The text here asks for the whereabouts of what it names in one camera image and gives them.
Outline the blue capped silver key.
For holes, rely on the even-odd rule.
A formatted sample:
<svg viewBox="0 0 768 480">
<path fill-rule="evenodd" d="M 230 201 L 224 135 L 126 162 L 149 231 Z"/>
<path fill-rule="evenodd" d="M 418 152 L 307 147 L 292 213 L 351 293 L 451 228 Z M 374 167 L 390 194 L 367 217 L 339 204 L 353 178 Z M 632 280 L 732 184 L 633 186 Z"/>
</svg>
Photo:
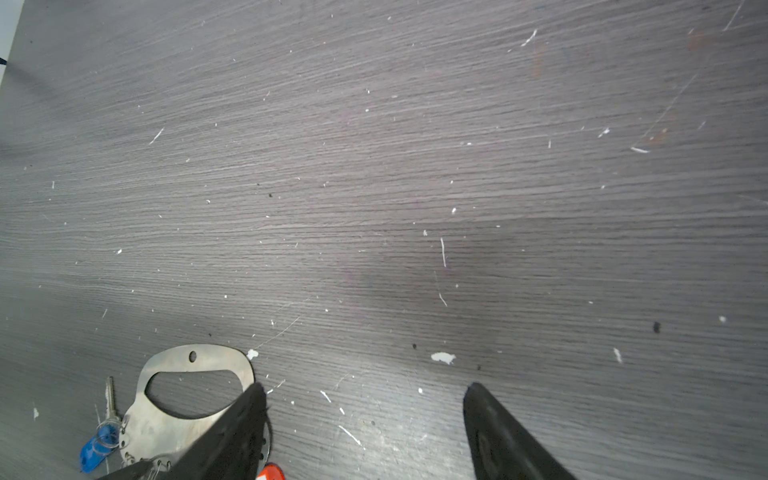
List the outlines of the blue capped silver key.
<svg viewBox="0 0 768 480">
<path fill-rule="evenodd" d="M 108 377 L 105 382 L 106 413 L 99 422 L 94 436 L 81 448 L 79 465 L 82 473 L 92 473 L 118 447 L 122 419 L 116 407 L 114 378 Z"/>
</svg>

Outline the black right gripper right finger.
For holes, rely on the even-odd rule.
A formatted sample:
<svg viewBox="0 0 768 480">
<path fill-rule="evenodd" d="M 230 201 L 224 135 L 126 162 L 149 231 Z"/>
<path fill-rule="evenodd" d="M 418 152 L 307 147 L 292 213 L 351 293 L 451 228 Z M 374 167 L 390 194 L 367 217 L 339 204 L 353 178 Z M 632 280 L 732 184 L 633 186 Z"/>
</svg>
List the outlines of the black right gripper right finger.
<svg viewBox="0 0 768 480">
<path fill-rule="evenodd" d="M 478 479 L 575 479 L 479 382 L 464 395 L 463 418 Z"/>
</svg>

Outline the red key tag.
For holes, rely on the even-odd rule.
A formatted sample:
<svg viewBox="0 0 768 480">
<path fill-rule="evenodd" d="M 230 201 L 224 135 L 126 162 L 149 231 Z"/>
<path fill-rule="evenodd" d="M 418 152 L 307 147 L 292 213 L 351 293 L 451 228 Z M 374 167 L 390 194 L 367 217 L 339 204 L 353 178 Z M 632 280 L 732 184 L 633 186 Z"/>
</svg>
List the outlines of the red key tag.
<svg viewBox="0 0 768 480">
<path fill-rule="evenodd" d="M 283 470 L 274 463 L 267 463 L 256 480 L 286 480 Z"/>
</svg>

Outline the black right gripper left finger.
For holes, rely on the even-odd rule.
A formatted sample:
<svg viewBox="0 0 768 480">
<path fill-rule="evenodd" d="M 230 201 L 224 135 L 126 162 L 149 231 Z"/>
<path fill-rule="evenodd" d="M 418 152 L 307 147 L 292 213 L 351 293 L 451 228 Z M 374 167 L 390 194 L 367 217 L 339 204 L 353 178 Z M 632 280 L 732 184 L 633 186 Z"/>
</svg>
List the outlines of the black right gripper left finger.
<svg viewBox="0 0 768 480">
<path fill-rule="evenodd" d="M 180 459 L 140 460 L 107 479 L 261 479 L 268 465 L 267 394 L 249 386 Z"/>
</svg>

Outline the silver metal key holder plate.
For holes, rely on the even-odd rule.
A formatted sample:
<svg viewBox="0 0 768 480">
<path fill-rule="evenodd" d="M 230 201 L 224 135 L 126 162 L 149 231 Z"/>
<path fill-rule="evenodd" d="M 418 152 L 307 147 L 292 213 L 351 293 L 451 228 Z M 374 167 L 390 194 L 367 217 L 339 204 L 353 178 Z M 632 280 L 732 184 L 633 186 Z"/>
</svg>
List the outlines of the silver metal key holder plate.
<svg viewBox="0 0 768 480">
<path fill-rule="evenodd" d="M 141 369 L 134 401 L 122 417 L 122 468 L 180 459 L 256 382 L 251 361 L 232 347 L 189 344 L 155 354 Z M 268 461 L 271 446 L 268 417 Z"/>
</svg>

